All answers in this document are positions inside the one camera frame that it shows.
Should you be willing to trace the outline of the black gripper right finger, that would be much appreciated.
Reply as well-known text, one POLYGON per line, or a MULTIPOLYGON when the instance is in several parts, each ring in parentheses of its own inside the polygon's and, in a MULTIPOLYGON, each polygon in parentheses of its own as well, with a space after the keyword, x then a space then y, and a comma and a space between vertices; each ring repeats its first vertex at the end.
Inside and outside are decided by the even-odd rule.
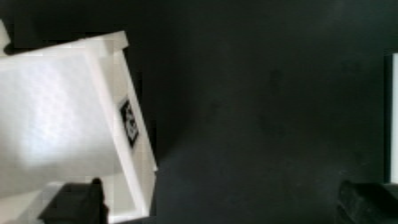
POLYGON ((341 183, 334 224, 398 224, 398 184, 341 183))

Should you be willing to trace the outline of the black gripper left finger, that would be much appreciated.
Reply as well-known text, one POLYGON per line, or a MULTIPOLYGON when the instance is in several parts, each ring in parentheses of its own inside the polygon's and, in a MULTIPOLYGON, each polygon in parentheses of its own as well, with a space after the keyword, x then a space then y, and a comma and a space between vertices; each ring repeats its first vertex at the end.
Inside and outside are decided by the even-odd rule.
POLYGON ((66 183, 39 214, 43 224, 108 224, 103 182, 66 183))

